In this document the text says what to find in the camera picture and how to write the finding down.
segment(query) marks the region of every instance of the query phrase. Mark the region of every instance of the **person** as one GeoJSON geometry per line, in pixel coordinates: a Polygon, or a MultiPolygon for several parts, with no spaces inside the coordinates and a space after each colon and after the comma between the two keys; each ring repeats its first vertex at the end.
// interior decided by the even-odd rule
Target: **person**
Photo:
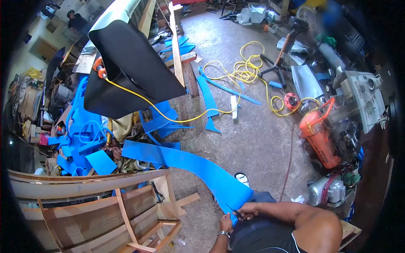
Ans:
{"type": "Polygon", "coordinates": [[[267,191],[254,192],[238,212],[246,220],[238,219],[232,227],[230,213],[223,215],[209,253],[225,253],[229,248],[232,253],[336,253],[342,241],[342,226],[333,212],[277,202],[267,191]]]}
{"type": "Polygon", "coordinates": [[[80,33],[80,31],[87,25],[87,21],[82,18],[78,13],[75,14],[74,10],[68,12],[69,23],[68,27],[73,33],[80,33]]]}

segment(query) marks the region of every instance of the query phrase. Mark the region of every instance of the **foot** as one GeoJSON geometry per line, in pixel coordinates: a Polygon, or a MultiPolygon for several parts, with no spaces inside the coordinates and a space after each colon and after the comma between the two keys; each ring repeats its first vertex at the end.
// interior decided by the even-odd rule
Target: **foot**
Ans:
{"type": "Polygon", "coordinates": [[[235,177],[239,182],[241,182],[242,184],[244,184],[244,185],[246,185],[247,187],[250,188],[249,180],[247,179],[247,176],[246,176],[244,173],[238,172],[238,173],[236,173],[236,174],[234,175],[234,177],[235,177]]]}

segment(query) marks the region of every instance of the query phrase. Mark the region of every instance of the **wristwatch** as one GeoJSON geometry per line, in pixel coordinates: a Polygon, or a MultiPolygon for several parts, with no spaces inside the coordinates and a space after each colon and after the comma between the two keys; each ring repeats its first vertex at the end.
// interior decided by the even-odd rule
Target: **wristwatch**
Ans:
{"type": "Polygon", "coordinates": [[[218,233],[218,235],[220,235],[220,234],[224,234],[224,235],[226,235],[228,238],[230,238],[230,236],[229,236],[229,234],[228,234],[228,231],[219,231],[219,233],[218,233]]]}

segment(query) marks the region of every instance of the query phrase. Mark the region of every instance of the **stained floor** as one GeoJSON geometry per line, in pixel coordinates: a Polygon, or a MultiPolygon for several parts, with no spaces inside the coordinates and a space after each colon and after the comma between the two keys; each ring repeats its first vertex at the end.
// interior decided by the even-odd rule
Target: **stained floor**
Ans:
{"type": "MultiPolygon", "coordinates": [[[[239,50],[248,42],[258,41],[263,44],[265,55],[276,59],[279,50],[276,49],[279,36],[263,32],[261,25],[241,26],[229,20],[220,20],[221,12],[217,14],[206,12],[205,3],[192,7],[192,13],[182,17],[181,22],[185,36],[196,45],[194,49],[202,61],[198,64],[192,62],[194,73],[198,76],[197,67],[203,67],[210,61],[218,60],[231,72],[237,61],[243,60],[239,50]]],[[[262,53],[258,43],[245,48],[245,58],[252,54],[262,53]]],[[[260,60],[252,63],[259,65],[260,60]]],[[[206,68],[209,77],[219,77],[225,74],[219,64],[206,68]]],[[[264,75],[269,81],[279,81],[275,73],[264,75]]],[[[231,89],[237,89],[229,79],[218,83],[231,89]]],[[[316,179],[318,175],[310,165],[307,152],[299,145],[298,119],[288,116],[287,119],[278,117],[270,111],[266,104],[266,90],[262,81],[257,80],[252,84],[245,84],[245,95],[262,102],[259,106],[247,100],[240,100],[238,109],[238,122],[234,123],[229,114],[214,117],[214,125],[222,133],[205,130],[207,117],[186,125],[195,126],[193,129],[178,130],[167,139],[180,141],[183,151],[191,152],[206,158],[230,174],[244,172],[250,181],[251,188],[258,191],[269,191],[278,201],[281,197],[284,181],[290,160],[292,142],[292,159],[290,173],[286,183],[282,201],[290,201],[306,192],[306,183],[309,179],[316,179]],[[292,134],[291,125],[295,124],[292,134]]],[[[231,94],[212,85],[209,88],[214,96],[219,109],[230,111],[231,94]]],[[[277,89],[269,88],[269,99],[272,96],[281,96],[277,89]]],[[[191,98],[189,95],[170,100],[176,109],[179,119],[189,119],[205,111],[205,104],[201,96],[191,98]]],[[[179,238],[185,245],[175,240],[177,252],[208,252],[213,246],[219,231],[219,219],[223,212],[213,201],[210,190],[202,180],[190,172],[172,169],[172,181],[177,199],[198,192],[201,199],[184,209],[187,215],[181,216],[183,228],[179,238]]]]}

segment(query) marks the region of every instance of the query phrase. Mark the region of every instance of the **hand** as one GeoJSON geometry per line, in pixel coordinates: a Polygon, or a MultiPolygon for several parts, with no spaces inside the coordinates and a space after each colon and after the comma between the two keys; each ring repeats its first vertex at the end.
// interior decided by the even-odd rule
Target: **hand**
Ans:
{"type": "Polygon", "coordinates": [[[253,216],[259,215],[259,205],[258,203],[254,202],[245,203],[241,208],[239,208],[238,212],[240,212],[245,219],[251,220],[253,216]]]}
{"type": "Polygon", "coordinates": [[[232,220],[230,219],[230,213],[223,215],[220,220],[220,231],[232,231],[232,220]]]}

